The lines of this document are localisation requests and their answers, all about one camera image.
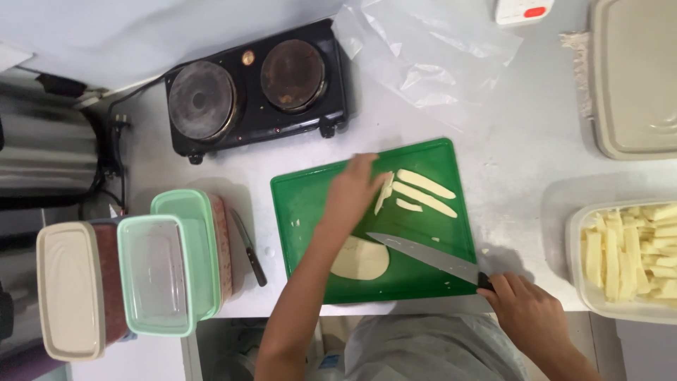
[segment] mint green container lid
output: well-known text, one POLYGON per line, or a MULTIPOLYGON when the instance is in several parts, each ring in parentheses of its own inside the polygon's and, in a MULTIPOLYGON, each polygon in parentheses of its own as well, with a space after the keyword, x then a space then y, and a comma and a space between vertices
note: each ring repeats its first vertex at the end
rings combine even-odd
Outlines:
POLYGON ((172 215, 134 216, 118 223, 125 317, 132 332, 185 337, 196 329, 190 262, 191 225, 172 215))
POLYGON ((194 306, 201 320, 209 319, 221 308, 219 259, 214 218, 205 192, 195 189, 176 189, 161 193, 150 204, 151 214, 171 214, 180 220, 198 221, 192 233, 201 237, 202 246, 189 247, 194 306))

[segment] double burner hot plate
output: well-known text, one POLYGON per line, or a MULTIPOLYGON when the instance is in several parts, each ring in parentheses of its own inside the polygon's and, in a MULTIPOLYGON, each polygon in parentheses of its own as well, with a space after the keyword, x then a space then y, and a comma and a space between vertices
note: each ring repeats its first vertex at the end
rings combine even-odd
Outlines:
POLYGON ((346 120, 340 47, 321 20, 195 61, 166 78, 174 151, 204 154, 346 120))

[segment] knife handle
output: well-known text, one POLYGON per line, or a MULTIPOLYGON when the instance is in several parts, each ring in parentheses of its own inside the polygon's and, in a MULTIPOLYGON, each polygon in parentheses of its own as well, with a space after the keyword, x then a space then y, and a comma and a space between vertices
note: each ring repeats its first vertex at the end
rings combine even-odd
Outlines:
POLYGON ((268 280, 265 278, 263 268, 261 267, 261 263, 259 263, 259 259, 256 257, 254 249, 248 247, 246 248, 246 250, 247 250, 247 258, 249 259, 249 263, 252 264, 252 270, 254 270, 254 276, 256 276, 257 282, 259 282, 259 286, 263 287, 267 285, 268 280))
POLYGON ((494 290, 494 285, 492 285, 491 281, 489 280, 489 276, 487 276, 485 273, 482 273, 481 271, 477 279, 477 288, 488 289, 489 291, 496 292, 496 290, 494 290))

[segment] paring knife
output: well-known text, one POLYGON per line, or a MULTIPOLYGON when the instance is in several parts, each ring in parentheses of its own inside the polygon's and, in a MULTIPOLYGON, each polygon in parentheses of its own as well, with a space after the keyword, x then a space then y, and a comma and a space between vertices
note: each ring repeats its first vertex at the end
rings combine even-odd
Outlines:
POLYGON ((268 280, 265 278, 265 274, 263 273, 261 263, 259 263, 259 259, 258 257, 256 257, 256 253, 254 252, 254 244, 249 239, 249 236, 247 235, 247 230, 245 230, 244 223, 242 222, 242 219, 240 218, 238 212, 235 212, 235 209, 230 208, 230 214, 233 215, 235 225, 238 227, 238 231, 240 232, 240 236, 242 237, 242 242, 244 242, 244 247, 245 250, 247 251, 247 258, 249 259, 249 263, 252 264, 252 270, 254 270, 254 276, 256 276, 257 282, 259 282, 259 286, 263 287, 268 284, 268 280))
POLYGON ((409 241, 408 239, 395 237, 394 235, 381 233, 367 233, 367 235, 387 247, 392 247, 399 252, 407 254, 413 259, 417 259, 457 278, 468 281, 478 288, 494 291, 493 285, 489 282, 489 277, 485 273, 482 273, 476 264, 433 249, 432 247, 409 241))

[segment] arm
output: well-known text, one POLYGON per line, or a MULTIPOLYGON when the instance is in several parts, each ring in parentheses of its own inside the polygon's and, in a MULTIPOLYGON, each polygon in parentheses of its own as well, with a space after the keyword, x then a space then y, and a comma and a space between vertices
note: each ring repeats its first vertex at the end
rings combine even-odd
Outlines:
POLYGON ((496 292, 478 289, 517 349, 552 381, 601 381, 569 339, 562 304, 541 287, 513 273, 490 277, 496 292))
POLYGON ((388 177, 382 174, 371 181, 372 162, 377 157, 354 156, 345 171, 332 181, 324 215, 266 325, 256 381, 303 380, 306 350, 318 322, 329 270, 388 177))

